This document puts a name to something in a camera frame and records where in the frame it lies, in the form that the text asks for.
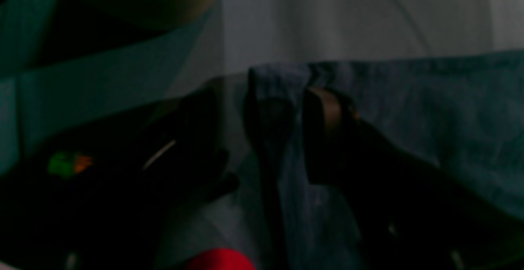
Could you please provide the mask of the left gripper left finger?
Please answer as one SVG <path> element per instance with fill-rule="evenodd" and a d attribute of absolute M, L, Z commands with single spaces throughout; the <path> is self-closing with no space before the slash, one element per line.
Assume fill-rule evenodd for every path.
<path fill-rule="evenodd" d="M 200 187 L 209 191 L 228 162 L 221 143 L 221 84 L 158 101 L 123 159 L 123 223 L 160 227 L 171 205 Z"/>

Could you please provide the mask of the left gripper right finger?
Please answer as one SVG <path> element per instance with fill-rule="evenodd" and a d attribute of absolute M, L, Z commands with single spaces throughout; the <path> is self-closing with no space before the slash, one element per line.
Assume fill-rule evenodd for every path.
<path fill-rule="evenodd" d="M 523 222 L 393 145 L 352 99 L 303 95 L 307 176 L 343 193 L 371 270 L 522 270 Z"/>

